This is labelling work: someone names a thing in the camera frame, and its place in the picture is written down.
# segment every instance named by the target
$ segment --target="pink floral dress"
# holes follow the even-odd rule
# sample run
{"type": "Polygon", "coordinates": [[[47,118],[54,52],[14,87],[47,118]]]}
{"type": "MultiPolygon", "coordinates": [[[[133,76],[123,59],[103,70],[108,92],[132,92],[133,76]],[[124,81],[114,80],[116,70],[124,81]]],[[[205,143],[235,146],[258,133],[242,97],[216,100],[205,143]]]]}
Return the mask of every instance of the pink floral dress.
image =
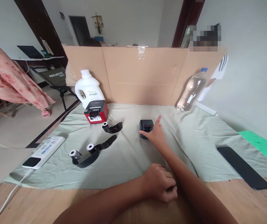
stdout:
{"type": "Polygon", "coordinates": [[[24,71],[0,49],[0,99],[32,103],[38,109],[55,103],[24,71]]]}

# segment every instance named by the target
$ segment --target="white wall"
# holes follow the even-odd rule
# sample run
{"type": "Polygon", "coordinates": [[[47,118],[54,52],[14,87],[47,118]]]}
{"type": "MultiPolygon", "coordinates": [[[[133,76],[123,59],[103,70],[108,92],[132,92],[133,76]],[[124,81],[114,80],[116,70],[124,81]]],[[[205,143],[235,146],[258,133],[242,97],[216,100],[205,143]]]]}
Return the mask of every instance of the white wall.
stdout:
{"type": "Polygon", "coordinates": [[[10,58],[28,58],[17,45],[43,50],[14,0],[0,0],[0,48],[10,58]]]}
{"type": "Polygon", "coordinates": [[[60,3],[76,44],[68,16],[85,16],[90,35],[96,36],[91,17],[97,12],[103,19],[107,44],[157,47],[163,0],[60,0],[60,3]]]}
{"type": "Polygon", "coordinates": [[[218,22],[229,61],[203,104],[237,131],[267,139],[267,1],[207,0],[197,30],[218,22]]]}
{"type": "Polygon", "coordinates": [[[61,43],[67,45],[74,45],[73,36],[68,27],[67,19],[65,16],[63,20],[60,16],[60,12],[63,11],[59,0],[42,0],[44,7],[49,15],[49,18],[59,36],[61,43]]]}
{"type": "Polygon", "coordinates": [[[172,47],[182,4],[183,0],[165,0],[159,31],[158,47],[172,47]]]}

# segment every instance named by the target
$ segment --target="chair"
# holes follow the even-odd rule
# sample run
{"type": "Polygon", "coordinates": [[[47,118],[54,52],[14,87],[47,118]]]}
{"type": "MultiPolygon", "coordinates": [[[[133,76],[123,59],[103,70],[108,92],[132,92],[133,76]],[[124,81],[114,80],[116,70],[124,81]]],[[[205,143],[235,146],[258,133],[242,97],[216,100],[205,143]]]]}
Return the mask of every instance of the chair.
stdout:
{"type": "Polygon", "coordinates": [[[66,72],[63,67],[50,69],[54,65],[50,65],[49,67],[30,67],[35,73],[37,73],[42,79],[44,79],[49,85],[51,89],[55,89],[59,91],[60,97],[62,99],[64,109],[67,110],[64,97],[65,96],[75,96],[77,99],[78,97],[74,94],[71,90],[71,86],[66,86],[66,72]],[[47,71],[37,72],[36,69],[47,69],[47,71]]]}

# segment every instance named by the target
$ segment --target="label tape roll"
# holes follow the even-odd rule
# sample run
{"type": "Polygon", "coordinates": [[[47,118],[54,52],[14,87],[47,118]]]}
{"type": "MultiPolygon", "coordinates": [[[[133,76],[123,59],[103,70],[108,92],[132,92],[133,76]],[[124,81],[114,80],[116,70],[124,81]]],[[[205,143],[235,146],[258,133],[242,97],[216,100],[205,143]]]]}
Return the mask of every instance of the label tape roll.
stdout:
{"type": "Polygon", "coordinates": [[[111,144],[117,139],[117,135],[113,135],[110,137],[107,141],[105,141],[102,144],[94,145],[94,144],[88,144],[87,150],[91,153],[91,155],[86,158],[84,161],[82,161],[82,155],[75,149],[71,150],[69,152],[69,156],[72,158],[72,163],[80,168],[85,168],[89,165],[91,165],[93,162],[96,161],[100,154],[100,150],[106,149],[111,146],[111,144]],[[77,153],[80,155],[79,159],[75,158],[75,155],[77,153]]]}
{"type": "Polygon", "coordinates": [[[89,153],[93,154],[94,152],[96,152],[95,145],[93,143],[88,144],[87,150],[89,151],[89,153]]]}
{"type": "Polygon", "coordinates": [[[72,149],[68,156],[72,158],[72,163],[74,165],[79,164],[79,160],[82,160],[82,154],[80,154],[80,152],[78,152],[76,149],[72,149]]]}
{"type": "Polygon", "coordinates": [[[123,128],[123,125],[122,125],[122,122],[119,122],[115,126],[109,127],[108,123],[104,122],[102,124],[102,128],[106,133],[114,134],[114,133],[119,132],[123,128]]]}

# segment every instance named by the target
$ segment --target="wooden table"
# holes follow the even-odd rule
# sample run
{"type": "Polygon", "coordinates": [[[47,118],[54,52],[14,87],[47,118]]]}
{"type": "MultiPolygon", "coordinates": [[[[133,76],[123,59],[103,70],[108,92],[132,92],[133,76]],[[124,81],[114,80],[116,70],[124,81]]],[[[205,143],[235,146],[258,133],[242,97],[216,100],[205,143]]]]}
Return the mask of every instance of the wooden table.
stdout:
{"type": "MultiPolygon", "coordinates": [[[[209,182],[206,185],[239,224],[267,223],[267,190],[255,191],[243,179],[209,182]]],[[[0,184],[0,208],[13,187],[13,184],[0,184]]],[[[0,215],[0,223],[50,224],[71,204],[98,191],[19,187],[0,215]]],[[[155,200],[143,201],[126,210],[113,223],[181,224],[199,223],[199,219],[179,192],[179,198],[169,204],[155,200]]]]}

